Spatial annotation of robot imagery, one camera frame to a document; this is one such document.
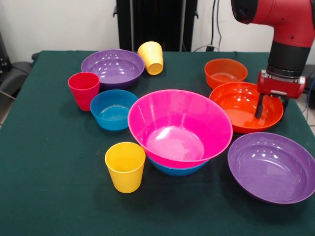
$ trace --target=orange bowl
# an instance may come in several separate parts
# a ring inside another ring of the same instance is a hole
[[[215,59],[205,65],[207,84],[215,89],[217,86],[237,81],[244,81],[248,75],[247,68],[232,59]]]
[[[232,121],[233,131],[247,134],[265,130],[276,124],[284,113],[280,99],[264,96],[260,119],[255,118],[259,99],[257,85],[232,82],[215,88],[209,97],[225,110]]]

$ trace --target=pale yellow cup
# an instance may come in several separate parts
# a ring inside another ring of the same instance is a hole
[[[163,51],[157,42],[146,42],[138,49],[138,55],[142,58],[145,68],[150,75],[157,75],[163,70]]]
[[[145,159],[144,150],[135,143],[118,143],[108,149],[105,163],[119,192],[132,193],[139,188]]]

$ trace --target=plastic bowl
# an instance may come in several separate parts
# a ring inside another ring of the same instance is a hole
[[[228,152],[237,182],[265,202],[293,204],[315,191],[315,160],[299,144],[271,133],[247,134]]]
[[[207,84],[215,89],[217,86],[237,81],[244,81],[248,75],[247,68],[232,59],[215,59],[205,65]]]
[[[237,133],[251,133],[265,130],[276,124],[284,113],[278,98],[264,96],[260,119],[255,118],[259,99],[257,85],[246,82],[233,82],[215,88],[210,99],[220,105],[232,121]]]
[[[152,165],[154,165],[158,170],[160,170],[164,174],[167,174],[169,176],[176,176],[176,177],[191,175],[199,171],[202,167],[204,167],[207,164],[207,161],[206,161],[200,164],[199,166],[195,166],[192,168],[176,169],[176,168],[169,168],[167,166],[163,166],[159,164],[158,162],[155,162],[154,160],[152,160],[149,156],[148,156],[148,159],[152,163]]]
[[[136,53],[113,49],[89,55],[81,70],[97,74],[102,89],[125,89],[137,81],[144,62]]]
[[[231,121],[210,99],[190,91],[160,90],[135,102],[129,129],[146,154],[169,168],[192,168],[222,153]]]
[[[133,93],[125,90],[109,90],[93,98],[90,109],[102,128],[122,130],[128,127],[128,112],[137,99]]]

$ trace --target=red cup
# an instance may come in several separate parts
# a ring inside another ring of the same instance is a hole
[[[90,111],[92,99],[99,93],[99,77],[91,72],[80,72],[72,75],[68,85],[74,100],[82,111]]]

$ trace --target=green tablecloth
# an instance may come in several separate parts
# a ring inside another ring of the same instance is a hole
[[[117,192],[104,164],[106,150],[132,141],[129,130],[102,130],[81,112],[67,87],[91,52],[42,52],[0,129],[0,234],[12,235],[315,235],[315,196],[289,206],[262,203],[232,177],[226,152],[199,172],[170,177],[145,163],[132,194]],[[208,96],[204,65],[236,59],[256,82],[266,53],[164,53],[164,71],[146,72],[128,90],[158,89]],[[315,155],[315,138],[294,101],[269,132]]]

